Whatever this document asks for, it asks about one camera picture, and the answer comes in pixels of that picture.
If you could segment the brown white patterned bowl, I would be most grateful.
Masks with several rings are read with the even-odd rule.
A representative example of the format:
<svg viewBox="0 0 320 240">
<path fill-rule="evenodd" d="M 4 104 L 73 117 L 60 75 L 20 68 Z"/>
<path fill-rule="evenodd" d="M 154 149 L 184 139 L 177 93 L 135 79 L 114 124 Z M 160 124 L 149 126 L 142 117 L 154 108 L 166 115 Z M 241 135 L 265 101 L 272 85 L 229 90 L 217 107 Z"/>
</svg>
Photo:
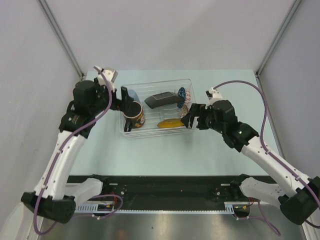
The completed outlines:
<svg viewBox="0 0 320 240">
<path fill-rule="evenodd" d="M 184 104 L 180 109 L 180 119 L 184 118 L 189 113 L 189 111 L 190 111 L 189 106 Z"/>
</svg>

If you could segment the dark green red-rimmed mug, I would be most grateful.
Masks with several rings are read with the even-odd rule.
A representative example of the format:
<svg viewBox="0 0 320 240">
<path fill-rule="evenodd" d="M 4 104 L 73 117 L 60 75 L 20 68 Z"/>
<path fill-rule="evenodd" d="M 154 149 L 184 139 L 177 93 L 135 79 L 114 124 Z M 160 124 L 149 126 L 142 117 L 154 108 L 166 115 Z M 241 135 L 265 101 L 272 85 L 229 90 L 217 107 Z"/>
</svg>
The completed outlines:
<svg viewBox="0 0 320 240">
<path fill-rule="evenodd" d="M 123 112 L 125 118 L 124 132 L 130 132 L 132 129 L 139 129 L 145 124 L 145 115 L 142 105 L 133 101 L 127 110 Z"/>
</svg>

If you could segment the yellow round patterned plate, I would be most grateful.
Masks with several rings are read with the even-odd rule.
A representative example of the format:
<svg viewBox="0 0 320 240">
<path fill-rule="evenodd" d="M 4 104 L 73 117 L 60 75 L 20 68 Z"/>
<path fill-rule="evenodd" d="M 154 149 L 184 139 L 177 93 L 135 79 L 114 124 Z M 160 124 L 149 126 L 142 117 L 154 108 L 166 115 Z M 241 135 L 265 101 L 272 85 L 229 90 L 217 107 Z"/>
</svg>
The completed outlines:
<svg viewBox="0 0 320 240">
<path fill-rule="evenodd" d="M 185 125 L 181 122 L 181 120 L 177 118 L 166 119 L 157 124 L 158 128 L 178 128 L 184 126 Z"/>
</svg>

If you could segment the blue patterned bowl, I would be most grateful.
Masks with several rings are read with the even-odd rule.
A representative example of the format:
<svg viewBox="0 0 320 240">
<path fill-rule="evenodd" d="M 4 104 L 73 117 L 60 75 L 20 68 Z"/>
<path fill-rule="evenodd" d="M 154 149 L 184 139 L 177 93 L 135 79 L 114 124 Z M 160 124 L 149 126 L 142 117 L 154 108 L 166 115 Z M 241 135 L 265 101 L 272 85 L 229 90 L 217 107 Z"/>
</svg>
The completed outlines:
<svg viewBox="0 0 320 240">
<path fill-rule="evenodd" d="M 178 90 L 177 95 L 184 99 L 182 102 L 178 102 L 177 103 L 177 107 L 179 109 L 181 109 L 183 106 L 187 106 L 187 108 L 189 109 L 190 108 L 190 104 L 192 102 L 192 96 L 191 96 L 190 91 L 185 87 L 181 87 Z"/>
</svg>

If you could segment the black square floral plate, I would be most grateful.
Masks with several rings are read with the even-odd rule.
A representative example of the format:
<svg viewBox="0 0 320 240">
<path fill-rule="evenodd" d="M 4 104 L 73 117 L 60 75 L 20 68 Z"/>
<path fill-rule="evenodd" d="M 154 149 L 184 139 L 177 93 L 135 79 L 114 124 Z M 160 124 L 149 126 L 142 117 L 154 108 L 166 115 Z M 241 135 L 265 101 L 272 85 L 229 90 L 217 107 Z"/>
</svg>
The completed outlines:
<svg viewBox="0 0 320 240">
<path fill-rule="evenodd" d="M 151 109 L 156 109 L 163 106 L 177 104 L 183 102 L 185 99 L 174 92 L 162 92 L 147 97 L 144 102 Z"/>
</svg>

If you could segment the light blue cup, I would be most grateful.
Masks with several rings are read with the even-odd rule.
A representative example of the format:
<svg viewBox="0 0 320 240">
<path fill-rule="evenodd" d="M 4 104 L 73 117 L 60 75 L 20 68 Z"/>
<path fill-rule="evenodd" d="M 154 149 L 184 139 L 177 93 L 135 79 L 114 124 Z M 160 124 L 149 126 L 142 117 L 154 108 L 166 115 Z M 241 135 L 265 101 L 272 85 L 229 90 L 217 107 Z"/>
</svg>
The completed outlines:
<svg viewBox="0 0 320 240">
<path fill-rule="evenodd" d="M 131 98 L 133 98 L 133 100 L 134 100 L 135 102 L 138 102 L 138 103 L 141 102 L 140 99 L 139 99 L 139 97 L 138 97 L 138 95 L 137 95 L 137 93 L 136 93 L 133 89 L 129 89 L 129 90 L 128 90 L 128 95 L 129 95 Z"/>
</svg>

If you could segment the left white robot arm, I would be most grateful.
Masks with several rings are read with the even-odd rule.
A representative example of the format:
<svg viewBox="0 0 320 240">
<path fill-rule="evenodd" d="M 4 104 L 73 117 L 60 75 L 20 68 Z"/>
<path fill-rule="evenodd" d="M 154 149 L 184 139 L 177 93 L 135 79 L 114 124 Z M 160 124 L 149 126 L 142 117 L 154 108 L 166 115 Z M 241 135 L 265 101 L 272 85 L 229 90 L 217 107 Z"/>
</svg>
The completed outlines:
<svg viewBox="0 0 320 240">
<path fill-rule="evenodd" d="M 106 113 L 119 113 L 118 129 L 127 139 L 191 133 L 181 124 L 182 112 L 195 102 L 190 79 L 126 84 L 117 98 L 114 81 L 101 76 L 78 82 L 59 125 L 54 152 L 38 184 L 21 201 L 35 217 L 65 224 L 78 206 L 96 196 L 105 200 L 111 188 L 103 176 L 91 175 L 66 192 L 77 155 L 96 122 Z"/>
</svg>

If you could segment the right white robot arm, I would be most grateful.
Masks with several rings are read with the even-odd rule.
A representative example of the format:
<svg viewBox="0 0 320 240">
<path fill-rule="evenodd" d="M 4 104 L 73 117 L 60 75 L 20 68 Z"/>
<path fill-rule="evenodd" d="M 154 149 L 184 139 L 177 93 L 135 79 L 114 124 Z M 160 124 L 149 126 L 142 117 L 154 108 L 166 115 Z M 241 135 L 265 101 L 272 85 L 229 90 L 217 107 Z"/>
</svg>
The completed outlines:
<svg viewBox="0 0 320 240">
<path fill-rule="evenodd" d="M 320 178 L 310 178 L 268 150 L 259 133 L 238 120 L 230 101 L 218 100 L 209 106 L 194 103 L 188 117 L 190 125 L 197 120 L 197 129 L 211 129 L 221 134 L 231 149 L 253 160 L 276 182 L 268 184 L 246 176 L 230 188 L 235 200 L 242 201 L 248 196 L 267 202 L 296 225 L 307 223 L 320 207 Z"/>
</svg>

